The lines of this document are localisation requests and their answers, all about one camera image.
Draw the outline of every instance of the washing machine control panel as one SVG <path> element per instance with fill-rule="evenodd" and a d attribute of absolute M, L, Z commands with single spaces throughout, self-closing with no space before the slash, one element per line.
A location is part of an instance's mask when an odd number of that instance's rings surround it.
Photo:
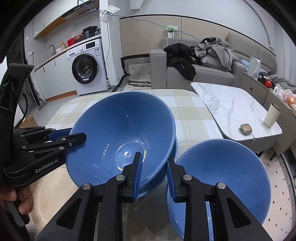
<path fill-rule="evenodd" d="M 87 42 L 85 44 L 78 45 L 77 47 L 74 47 L 67 51 L 67 58 L 70 59 L 77 54 L 81 54 L 83 52 L 89 51 L 92 48 L 99 48 L 99 39 L 95 39 L 93 41 Z"/>

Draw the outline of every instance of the gray sofa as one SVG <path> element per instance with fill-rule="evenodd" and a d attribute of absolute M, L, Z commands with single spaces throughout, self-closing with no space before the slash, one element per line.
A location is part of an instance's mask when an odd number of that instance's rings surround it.
<path fill-rule="evenodd" d="M 270 71 L 276 72 L 276 56 L 257 44 L 253 40 L 237 34 L 229 33 L 226 40 L 230 43 L 235 55 L 241 60 L 250 60 L 250 57 L 261 60 L 261 67 Z M 186 40 L 186 39 L 162 39 L 162 46 L 165 48 L 174 43 L 183 43 L 187 46 L 196 45 L 200 41 Z M 163 49 L 155 49 L 150 52 L 151 61 L 151 86 L 152 89 L 184 89 L 192 90 L 188 81 L 174 68 L 166 64 L 166 52 Z M 242 79 L 242 73 L 246 68 L 239 62 L 233 62 L 232 72 L 227 72 L 219 69 L 214 69 L 206 66 L 193 65 L 196 75 L 193 82 L 211 83 L 219 85 L 227 85 L 239 87 Z"/>

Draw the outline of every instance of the cardboard box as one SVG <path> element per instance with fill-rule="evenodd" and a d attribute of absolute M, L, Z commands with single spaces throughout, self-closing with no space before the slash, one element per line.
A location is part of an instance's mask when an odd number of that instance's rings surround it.
<path fill-rule="evenodd" d="M 27 128 L 27 127 L 36 127 L 38 124 L 36 123 L 34 116 L 29 115 L 20 125 L 19 128 Z"/>

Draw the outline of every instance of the faucet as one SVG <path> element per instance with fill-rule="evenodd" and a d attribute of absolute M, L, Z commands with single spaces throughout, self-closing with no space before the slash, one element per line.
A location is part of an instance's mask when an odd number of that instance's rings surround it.
<path fill-rule="evenodd" d="M 54 45 L 50 45 L 50 46 L 48 47 L 48 49 L 50 49 L 51 46 L 54 47 Z M 55 51 L 55 47 L 54 47 L 54 54 L 52 54 L 52 56 L 55 55 L 55 54 L 56 54 L 56 51 Z"/>

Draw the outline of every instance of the washing machine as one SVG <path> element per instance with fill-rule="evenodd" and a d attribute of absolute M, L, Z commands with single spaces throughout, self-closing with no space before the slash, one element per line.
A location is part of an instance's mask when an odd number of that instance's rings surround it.
<path fill-rule="evenodd" d="M 67 51 L 78 95 L 106 91 L 106 67 L 102 39 L 82 43 Z"/>

